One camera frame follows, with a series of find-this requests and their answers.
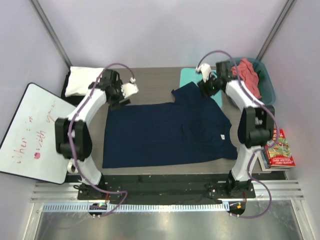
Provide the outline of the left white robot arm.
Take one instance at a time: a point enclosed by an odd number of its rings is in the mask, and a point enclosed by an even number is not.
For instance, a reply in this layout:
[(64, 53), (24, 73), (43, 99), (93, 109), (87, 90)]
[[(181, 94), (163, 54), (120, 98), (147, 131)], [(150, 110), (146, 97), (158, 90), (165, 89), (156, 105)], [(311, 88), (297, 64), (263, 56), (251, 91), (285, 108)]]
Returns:
[(106, 195), (107, 188), (101, 184), (102, 173), (92, 157), (93, 142), (89, 125), (104, 104), (118, 109), (129, 104), (130, 97), (137, 94), (139, 89), (134, 75), (124, 83), (117, 71), (108, 68), (72, 69), (68, 82), (75, 84), (68, 86), (66, 93), (78, 94), (83, 98), (69, 115), (56, 119), (55, 149), (68, 160), (67, 172), (79, 174), (81, 184), (90, 186), (89, 194), (100, 200)]

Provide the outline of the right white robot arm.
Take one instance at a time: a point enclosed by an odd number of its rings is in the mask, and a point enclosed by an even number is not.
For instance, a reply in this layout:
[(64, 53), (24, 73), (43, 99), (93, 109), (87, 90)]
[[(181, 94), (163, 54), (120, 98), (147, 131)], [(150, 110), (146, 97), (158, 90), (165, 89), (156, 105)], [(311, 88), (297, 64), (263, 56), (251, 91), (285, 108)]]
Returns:
[(241, 111), (237, 130), (241, 146), (225, 186), (226, 193), (236, 198), (251, 181), (251, 165), (256, 161), (258, 151), (274, 136), (275, 108), (258, 100), (244, 81), (233, 75), (229, 61), (217, 62), (215, 66), (214, 74), (209, 64), (198, 64), (195, 70), (202, 75), (202, 79), (197, 85), (206, 98), (223, 91)]

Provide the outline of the navy blue t shirt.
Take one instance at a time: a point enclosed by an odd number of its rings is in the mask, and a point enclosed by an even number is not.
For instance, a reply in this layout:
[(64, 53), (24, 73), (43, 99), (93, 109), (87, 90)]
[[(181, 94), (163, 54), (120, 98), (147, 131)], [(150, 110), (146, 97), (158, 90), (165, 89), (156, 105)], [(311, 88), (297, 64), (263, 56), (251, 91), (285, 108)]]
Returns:
[(173, 102), (108, 110), (102, 166), (105, 169), (235, 160), (231, 123), (216, 101), (190, 82), (173, 90)]

